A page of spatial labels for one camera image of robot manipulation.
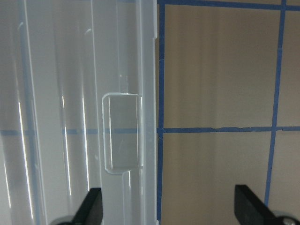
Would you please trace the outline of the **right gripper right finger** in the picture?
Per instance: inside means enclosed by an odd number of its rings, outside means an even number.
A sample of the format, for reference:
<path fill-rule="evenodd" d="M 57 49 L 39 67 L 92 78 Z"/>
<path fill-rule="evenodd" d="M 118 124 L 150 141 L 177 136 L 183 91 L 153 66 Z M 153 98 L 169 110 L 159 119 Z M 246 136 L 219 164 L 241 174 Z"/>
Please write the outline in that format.
<path fill-rule="evenodd" d="M 281 224 L 281 221 L 247 185 L 235 185 L 234 214 L 240 225 Z"/>

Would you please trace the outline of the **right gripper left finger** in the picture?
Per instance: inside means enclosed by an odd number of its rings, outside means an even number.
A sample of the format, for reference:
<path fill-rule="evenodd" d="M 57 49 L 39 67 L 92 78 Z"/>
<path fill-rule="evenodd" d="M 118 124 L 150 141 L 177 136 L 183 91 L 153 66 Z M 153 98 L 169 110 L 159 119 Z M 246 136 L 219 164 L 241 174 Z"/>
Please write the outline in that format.
<path fill-rule="evenodd" d="M 100 225 L 103 221 L 103 202 L 100 187 L 91 188 L 73 218 L 74 225 Z"/>

